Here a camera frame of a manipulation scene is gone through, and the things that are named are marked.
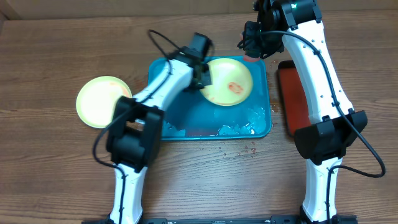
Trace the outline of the yellow plate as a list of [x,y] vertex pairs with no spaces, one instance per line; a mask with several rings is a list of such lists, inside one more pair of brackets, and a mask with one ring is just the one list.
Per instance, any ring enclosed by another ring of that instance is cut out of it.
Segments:
[[208,62],[211,85],[200,90],[211,103],[220,106],[234,106],[242,103],[251,94],[252,75],[240,61],[231,58],[217,58]]
[[119,78],[102,76],[90,80],[79,91],[76,112],[92,128],[105,128],[113,118],[116,102],[121,96],[132,97],[130,88]]

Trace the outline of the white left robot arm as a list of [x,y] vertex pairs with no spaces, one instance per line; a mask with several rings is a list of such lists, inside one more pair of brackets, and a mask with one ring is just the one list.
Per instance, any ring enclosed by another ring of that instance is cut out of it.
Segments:
[[132,98],[116,102],[112,121],[103,130],[116,181],[108,223],[139,223],[144,178],[160,149],[165,111],[180,92],[211,83],[208,49],[189,46],[172,52],[155,80]]

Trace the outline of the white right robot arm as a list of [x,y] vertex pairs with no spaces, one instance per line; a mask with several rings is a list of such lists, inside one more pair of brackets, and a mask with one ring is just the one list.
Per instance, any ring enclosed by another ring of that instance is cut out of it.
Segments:
[[304,94],[303,111],[285,112],[304,122],[293,133],[306,164],[306,192],[297,222],[356,223],[356,216],[337,213],[336,183],[346,150],[361,137],[368,119],[365,112],[354,110],[341,87],[326,46],[318,3],[256,1],[253,9],[257,19],[245,24],[238,45],[245,59],[264,59],[288,51],[298,80],[281,80],[280,87],[296,87]]

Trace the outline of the orange green sponge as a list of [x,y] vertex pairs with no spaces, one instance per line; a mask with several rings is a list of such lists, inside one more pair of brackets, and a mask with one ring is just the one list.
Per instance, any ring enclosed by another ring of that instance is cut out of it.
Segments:
[[260,59],[261,59],[260,57],[254,58],[254,57],[250,57],[250,56],[248,56],[248,55],[243,55],[243,60],[246,61],[246,62],[250,62],[250,63],[257,62],[257,61],[259,61]]

